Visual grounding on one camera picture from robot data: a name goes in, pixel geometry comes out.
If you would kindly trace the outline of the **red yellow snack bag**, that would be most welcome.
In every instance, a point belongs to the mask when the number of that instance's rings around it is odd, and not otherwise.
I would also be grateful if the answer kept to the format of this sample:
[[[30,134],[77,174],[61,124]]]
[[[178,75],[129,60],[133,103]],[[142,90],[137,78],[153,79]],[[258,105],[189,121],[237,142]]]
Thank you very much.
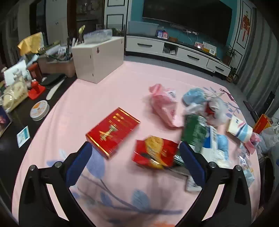
[[[137,140],[132,161],[136,164],[153,169],[172,167],[178,144],[156,136],[145,140]]]

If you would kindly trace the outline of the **light blue quilted cloth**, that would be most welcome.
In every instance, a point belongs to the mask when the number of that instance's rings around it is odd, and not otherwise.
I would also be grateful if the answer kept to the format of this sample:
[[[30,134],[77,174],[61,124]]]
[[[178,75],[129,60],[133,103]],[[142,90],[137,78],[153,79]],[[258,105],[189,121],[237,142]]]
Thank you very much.
[[[192,103],[199,105],[207,101],[204,90],[198,87],[192,88],[186,92],[183,95],[182,100],[186,105],[190,105]]]

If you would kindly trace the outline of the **small blue card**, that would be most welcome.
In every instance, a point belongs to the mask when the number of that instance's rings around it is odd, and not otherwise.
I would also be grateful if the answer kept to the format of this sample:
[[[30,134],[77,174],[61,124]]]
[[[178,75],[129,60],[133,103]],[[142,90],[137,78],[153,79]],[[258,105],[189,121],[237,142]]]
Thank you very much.
[[[17,134],[17,144],[18,147],[22,147],[24,143],[26,143],[30,138],[29,128],[26,126]]]

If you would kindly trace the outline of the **white blue striped wrapper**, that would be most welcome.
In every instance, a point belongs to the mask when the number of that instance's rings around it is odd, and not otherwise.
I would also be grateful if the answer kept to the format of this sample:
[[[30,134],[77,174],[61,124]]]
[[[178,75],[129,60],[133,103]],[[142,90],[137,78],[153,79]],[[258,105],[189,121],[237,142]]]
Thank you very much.
[[[253,128],[236,116],[232,116],[227,132],[237,137],[241,142],[246,143],[252,136]]]

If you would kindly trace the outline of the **green white package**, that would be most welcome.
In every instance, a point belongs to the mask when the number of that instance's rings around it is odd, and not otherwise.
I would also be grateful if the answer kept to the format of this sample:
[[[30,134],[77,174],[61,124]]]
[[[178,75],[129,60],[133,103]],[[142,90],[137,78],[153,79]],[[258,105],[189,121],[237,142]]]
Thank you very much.
[[[206,118],[196,114],[186,115],[181,141],[187,142],[195,152],[200,153],[207,135],[207,127]]]

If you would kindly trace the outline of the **red orange shopping bag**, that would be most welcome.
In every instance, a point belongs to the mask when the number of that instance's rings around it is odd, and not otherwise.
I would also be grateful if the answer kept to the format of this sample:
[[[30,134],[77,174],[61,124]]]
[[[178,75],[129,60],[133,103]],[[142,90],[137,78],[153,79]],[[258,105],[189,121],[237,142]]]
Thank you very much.
[[[265,114],[262,114],[253,128],[253,132],[260,134],[264,129],[272,126],[272,120]]]

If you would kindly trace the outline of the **round white tin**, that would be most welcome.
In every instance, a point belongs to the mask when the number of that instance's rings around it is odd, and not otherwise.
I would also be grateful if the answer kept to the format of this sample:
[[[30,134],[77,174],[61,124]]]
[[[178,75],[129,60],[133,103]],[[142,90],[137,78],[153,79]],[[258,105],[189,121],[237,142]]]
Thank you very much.
[[[39,101],[31,108],[30,117],[34,121],[40,121],[48,114],[49,110],[50,106],[47,101]]]

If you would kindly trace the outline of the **red gold flat box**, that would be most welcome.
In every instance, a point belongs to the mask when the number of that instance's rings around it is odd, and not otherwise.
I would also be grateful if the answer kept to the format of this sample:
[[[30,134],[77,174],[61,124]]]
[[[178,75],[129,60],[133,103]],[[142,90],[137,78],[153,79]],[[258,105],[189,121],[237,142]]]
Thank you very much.
[[[86,139],[106,159],[139,126],[140,121],[122,108],[117,108],[92,128]]]

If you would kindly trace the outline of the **white red plastic bag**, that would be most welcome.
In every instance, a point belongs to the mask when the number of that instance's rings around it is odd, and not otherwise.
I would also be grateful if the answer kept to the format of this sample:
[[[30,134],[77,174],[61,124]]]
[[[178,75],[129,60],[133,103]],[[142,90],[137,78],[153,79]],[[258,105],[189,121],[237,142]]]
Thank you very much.
[[[206,118],[207,124],[219,127],[227,122],[226,105],[219,97],[211,98],[202,104],[191,103],[185,114],[196,114]]]

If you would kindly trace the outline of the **white shoehorn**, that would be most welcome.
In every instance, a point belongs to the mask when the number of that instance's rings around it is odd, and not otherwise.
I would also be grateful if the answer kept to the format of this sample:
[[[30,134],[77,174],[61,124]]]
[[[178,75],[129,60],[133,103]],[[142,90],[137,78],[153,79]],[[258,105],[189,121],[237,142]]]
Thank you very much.
[[[50,89],[49,93],[46,96],[46,100],[51,100],[57,89],[60,87],[60,85],[64,82],[65,79],[62,79],[60,82],[58,82],[53,88]]]

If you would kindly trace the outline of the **red stamp toy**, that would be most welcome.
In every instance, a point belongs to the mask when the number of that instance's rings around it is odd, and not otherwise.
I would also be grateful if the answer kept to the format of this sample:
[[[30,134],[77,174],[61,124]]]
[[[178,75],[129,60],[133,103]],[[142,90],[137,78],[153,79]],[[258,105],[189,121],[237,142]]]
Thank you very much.
[[[40,85],[35,79],[31,81],[31,89],[28,91],[28,96],[30,99],[37,99],[46,88]]]

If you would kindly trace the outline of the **pink plastic wrapper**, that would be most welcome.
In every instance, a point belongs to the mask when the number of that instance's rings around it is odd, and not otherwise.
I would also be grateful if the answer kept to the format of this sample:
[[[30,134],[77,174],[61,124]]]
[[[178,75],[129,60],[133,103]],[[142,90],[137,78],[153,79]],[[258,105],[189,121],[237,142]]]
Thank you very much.
[[[163,122],[172,128],[183,127],[183,119],[176,114],[176,91],[157,83],[149,87],[149,92],[151,106]]]

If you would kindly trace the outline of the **pink patterned tablecloth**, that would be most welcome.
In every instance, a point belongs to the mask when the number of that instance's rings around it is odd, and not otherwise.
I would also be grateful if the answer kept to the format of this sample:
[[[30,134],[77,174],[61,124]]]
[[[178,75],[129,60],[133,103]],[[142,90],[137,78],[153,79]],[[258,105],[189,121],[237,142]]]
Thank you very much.
[[[97,131],[114,147],[112,157],[99,153],[97,149],[105,145],[97,144],[70,191],[96,226],[175,226],[197,197],[186,191],[186,177],[132,161],[138,140],[156,136],[178,143],[181,137],[181,129],[165,125],[150,104],[149,88],[156,84],[172,90],[179,121],[184,114],[182,96],[195,87],[210,95],[222,93],[226,117],[247,120],[237,100],[239,90],[216,78],[198,77],[196,72],[125,61],[97,84],[77,79],[45,118],[24,156],[12,196],[13,216],[19,217],[20,194],[31,165],[44,168],[65,160],[105,118],[117,125],[131,119],[139,124],[123,139],[108,126]]]

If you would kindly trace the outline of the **grey curtain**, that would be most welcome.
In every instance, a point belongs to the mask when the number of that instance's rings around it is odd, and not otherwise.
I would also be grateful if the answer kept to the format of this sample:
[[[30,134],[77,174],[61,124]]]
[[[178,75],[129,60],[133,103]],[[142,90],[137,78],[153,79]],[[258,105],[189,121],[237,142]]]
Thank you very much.
[[[271,92],[278,98],[278,40],[259,10],[238,75],[237,85],[257,114],[264,113]]]

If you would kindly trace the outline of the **potted plant by cabinet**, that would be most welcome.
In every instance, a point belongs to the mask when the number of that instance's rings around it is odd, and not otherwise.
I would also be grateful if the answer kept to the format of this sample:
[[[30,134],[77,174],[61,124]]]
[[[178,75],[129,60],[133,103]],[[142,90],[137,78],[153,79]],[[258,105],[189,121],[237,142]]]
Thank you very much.
[[[225,45],[225,53],[223,55],[223,63],[227,66],[230,64],[231,60],[236,57],[237,53],[236,50],[230,45]]]

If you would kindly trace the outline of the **white wooden box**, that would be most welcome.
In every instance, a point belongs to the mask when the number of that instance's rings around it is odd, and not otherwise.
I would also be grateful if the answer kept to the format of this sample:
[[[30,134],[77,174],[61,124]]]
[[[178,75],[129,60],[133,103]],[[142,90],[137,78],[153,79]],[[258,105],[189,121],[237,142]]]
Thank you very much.
[[[79,44],[72,48],[72,54],[77,78],[97,84],[123,64],[124,37]]]

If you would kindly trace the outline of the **yellow cloth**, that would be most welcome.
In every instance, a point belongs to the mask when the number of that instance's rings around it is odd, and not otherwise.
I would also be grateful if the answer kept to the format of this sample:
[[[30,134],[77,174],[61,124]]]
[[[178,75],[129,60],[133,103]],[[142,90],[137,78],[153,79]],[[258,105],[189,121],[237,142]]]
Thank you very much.
[[[44,47],[42,32],[36,33],[23,39],[17,47],[19,48],[21,56],[28,53],[38,53],[38,50]]]

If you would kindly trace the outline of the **white TV cabinet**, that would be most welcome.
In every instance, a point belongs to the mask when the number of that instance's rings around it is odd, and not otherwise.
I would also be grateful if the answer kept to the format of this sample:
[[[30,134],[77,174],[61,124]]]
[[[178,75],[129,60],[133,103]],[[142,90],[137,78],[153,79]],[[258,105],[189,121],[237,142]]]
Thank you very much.
[[[231,71],[229,66],[208,53],[156,38],[128,35],[126,37],[126,51],[181,61],[226,77]]]

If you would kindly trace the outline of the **large black television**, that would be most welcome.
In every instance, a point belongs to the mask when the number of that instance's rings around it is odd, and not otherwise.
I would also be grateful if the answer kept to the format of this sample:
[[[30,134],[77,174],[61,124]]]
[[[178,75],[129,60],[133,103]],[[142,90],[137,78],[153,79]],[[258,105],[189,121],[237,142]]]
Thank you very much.
[[[192,29],[225,45],[232,9],[222,1],[144,1],[142,16]]]

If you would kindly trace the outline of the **translucent storage box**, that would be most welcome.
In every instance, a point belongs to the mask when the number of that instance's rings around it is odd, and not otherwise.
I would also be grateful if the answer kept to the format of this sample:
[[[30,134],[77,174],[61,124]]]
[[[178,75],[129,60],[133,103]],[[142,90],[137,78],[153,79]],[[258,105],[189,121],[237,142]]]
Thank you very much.
[[[129,35],[143,35],[143,36],[155,36],[158,29],[158,24],[147,23],[141,21],[129,21],[128,22],[128,34]]]

